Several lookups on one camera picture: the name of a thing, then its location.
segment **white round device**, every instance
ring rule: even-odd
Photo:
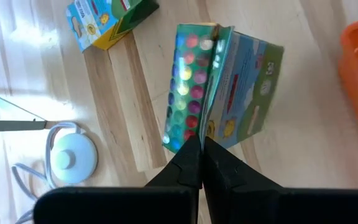
[[[77,184],[95,170],[98,154],[93,142],[83,134],[67,134],[54,144],[50,158],[52,172],[64,183]]]

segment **wooden surface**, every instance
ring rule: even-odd
[[[215,21],[285,46],[264,130],[231,152],[284,186],[358,188],[358,124],[336,70],[339,34],[358,20],[358,1],[161,0],[110,50],[84,54],[66,21],[70,1],[0,0],[0,96],[87,130],[99,164],[84,185],[142,186],[172,158],[160,136],[176,25]],[[0,110],[0,119],[19,118]],[[32,207],[10,166],[42,170],[46,136],[0,133],[0,223]],[[48,190],[24,178],[37,194]],[[210,222],[204,196],[199,221]]]

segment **paint palette box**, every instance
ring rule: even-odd
[[[154,0],[74,0],[66,17],[82,52],[107,50],[156,9]]]
[[[163,145],[192,135],[229,148],[262,129],[284,48],[219,24],[177,27]]]

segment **cartoon illustration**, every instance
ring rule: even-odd
[[[274,62],[269,62],[269,63],[267,64],[266,75],[273,75],[274,69],[275,69],[275,64],[274,64]]]
[[[73,16],[71,18],[71,22],[73,23],[74,32],[76,33],[77,37],[82,37],[81,24],[77,21],[77,18]]]
[[[107,13],[103,13],[101,16],[100,16],[100,22],[102,23],[102,25],[105,25],[107,22],[109,22],[109,14]]]
[[[208,121],[208,127],[206,130],[206,135],[210,137],[211,139],[215,138],[215,122],[214,121]]]
[[[95,35],[95,33],[96,33],[96,28],[94,27],[93,24],[89,24],[86,28],[87,28],[89,34]]]
[[[260,94],[262,96],[268,95],[270,93],[270,87],[272,87],[272,82],[270,80],[265,80],[260,87]]]
[[[229,138],[230,136],[232,136],[235,128],[236,128],[236,118],[227,120],[223,130],[223,138]]]

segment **white cable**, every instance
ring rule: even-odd
[[[38,198],[37,196],[35,196],[28,187],[26,187],[22,181],[22,179],[19,176],[19,173],[17,172],[17,168],[22,169],[23,171],[26,171],[30,174],[33,174],[35,176],[37,176],[38,178],[42,179],[43,181],[45,181],[49,187],[51,189],[56,189],[57,186],[55,184],[55,182],[52,179],[52,168],[50,165],[50,151],[52,150],[52,146],[53,146],[53,139],[55,136],[55,132],[57,129],[60,128],[75,128],[75,133],[80,134],[81,133],[81,129],[80,127],[78,127],[78,125],[76,125],[73,122],[62,122],[62,123],[58,123],[55,126],[53,126],[49,133],[48,133],[48,137],[47,137],[47,143],[46,143],[46,147],[45,147],[45,175],[41,174],[40,172],[37,172],[34,169],[31,169],[30,167],[21,164],[21,163],[16,163],[14,164],[11,169],[12,169],[12,173],[14,178],[16,179],[17,184],[19,185],[19,187],[22,189],[22,191],[32,200],[36,201]],[[25,212],[25,214],[23,214],[17,221],[16,224],[21,224],[21,223],[25,223],[27,221],[32,220],[32,210],[29,210],[28,212]]]

